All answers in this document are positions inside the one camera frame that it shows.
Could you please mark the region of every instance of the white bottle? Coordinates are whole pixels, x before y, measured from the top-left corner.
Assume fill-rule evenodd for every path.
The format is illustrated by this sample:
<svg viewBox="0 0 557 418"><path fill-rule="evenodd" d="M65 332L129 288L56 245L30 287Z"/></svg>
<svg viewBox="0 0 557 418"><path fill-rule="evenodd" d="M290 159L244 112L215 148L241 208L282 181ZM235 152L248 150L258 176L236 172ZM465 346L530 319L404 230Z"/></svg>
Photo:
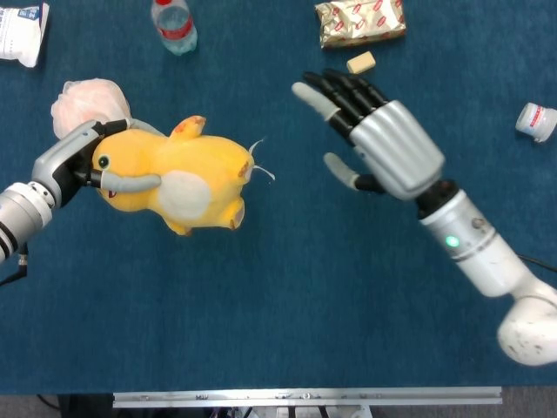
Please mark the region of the white bottle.
<svg viewBox="0 0 557 418"><path fill-rule="evenodd" d="M534 103L522 109L516 121L517 131L532 135L535 142L545 142L557 125L557 111Z"/></svg>
<svg viewBox="0 0 557 418"><path fill-rule="evenodd" d="M153 0L151 18L166 49L175 55L194 51L198 31L185 0Z"/></svg>

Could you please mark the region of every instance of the white belly patch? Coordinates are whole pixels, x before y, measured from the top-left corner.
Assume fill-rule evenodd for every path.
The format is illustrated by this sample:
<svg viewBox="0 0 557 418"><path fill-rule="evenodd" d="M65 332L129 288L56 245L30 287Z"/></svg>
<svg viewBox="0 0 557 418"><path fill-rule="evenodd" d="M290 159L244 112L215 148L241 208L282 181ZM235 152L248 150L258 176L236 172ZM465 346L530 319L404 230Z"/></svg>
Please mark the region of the white belly patch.
<svg viewBox="0 0 557 418"><path fill-rule="evenodd" d="M158 202L171 218L196 220L203 216L211 203L209 185L197 174L175 170L161 178Z"/></svg>

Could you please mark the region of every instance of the small beige block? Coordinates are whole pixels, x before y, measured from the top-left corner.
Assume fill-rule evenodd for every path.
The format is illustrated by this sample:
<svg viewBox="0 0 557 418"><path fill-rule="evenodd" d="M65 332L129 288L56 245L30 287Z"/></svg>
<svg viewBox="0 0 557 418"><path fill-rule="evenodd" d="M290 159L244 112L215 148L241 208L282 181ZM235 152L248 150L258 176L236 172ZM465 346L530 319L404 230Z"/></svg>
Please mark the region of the small beige block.
<svg viewBox="0 0 557 418"><path fill-rule="evenodd" d="M346 63L346 67L352 74L360 74L364 71L370 70L375 66L375 58L370 51L352 58Z"/></svg>

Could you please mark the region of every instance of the plush toy eye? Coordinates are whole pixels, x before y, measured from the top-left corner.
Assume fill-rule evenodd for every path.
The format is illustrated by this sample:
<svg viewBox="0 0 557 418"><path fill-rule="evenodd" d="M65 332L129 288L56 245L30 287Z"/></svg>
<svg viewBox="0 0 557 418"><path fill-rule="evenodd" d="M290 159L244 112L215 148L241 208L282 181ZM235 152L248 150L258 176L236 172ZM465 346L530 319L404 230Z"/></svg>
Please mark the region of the plush toy eye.
<svg viewBox="0 0 557 418"><path fill-rule="evenodd" d="M111 165L110 159L106 155L101 155L98 159L98 166L106 170Z"/></svg>

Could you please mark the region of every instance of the green indicator light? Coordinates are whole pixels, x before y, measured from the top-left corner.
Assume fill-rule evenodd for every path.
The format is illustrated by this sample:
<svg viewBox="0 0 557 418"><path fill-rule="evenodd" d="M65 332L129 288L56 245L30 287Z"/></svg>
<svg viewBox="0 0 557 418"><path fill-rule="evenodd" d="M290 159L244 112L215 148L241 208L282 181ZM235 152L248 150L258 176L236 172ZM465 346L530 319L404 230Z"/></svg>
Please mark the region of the green indicator light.
<svg viewBox="0 0 557 418"><path fill-rule="evenodd" d="M448 237L446 237L445 242L448 246L451 246L452 248L456 248L457 246L460 245L459 239L452 236L452 235L449 235Z"/></svg>

